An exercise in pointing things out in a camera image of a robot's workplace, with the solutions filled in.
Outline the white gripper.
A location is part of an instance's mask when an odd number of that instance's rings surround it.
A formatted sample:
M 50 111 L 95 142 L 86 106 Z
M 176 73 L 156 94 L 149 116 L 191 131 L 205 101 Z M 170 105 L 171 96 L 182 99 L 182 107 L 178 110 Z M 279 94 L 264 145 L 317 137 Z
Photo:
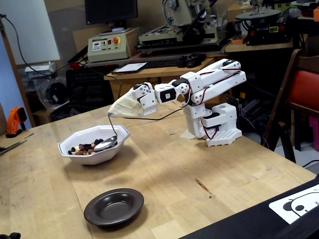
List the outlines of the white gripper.
M 139 103 L 142 110 L 139 116 L 147 116 L 158 111 L 155 91 L 151 83 L 136 84 L 124 94 L 124 99 L 134 100 Z

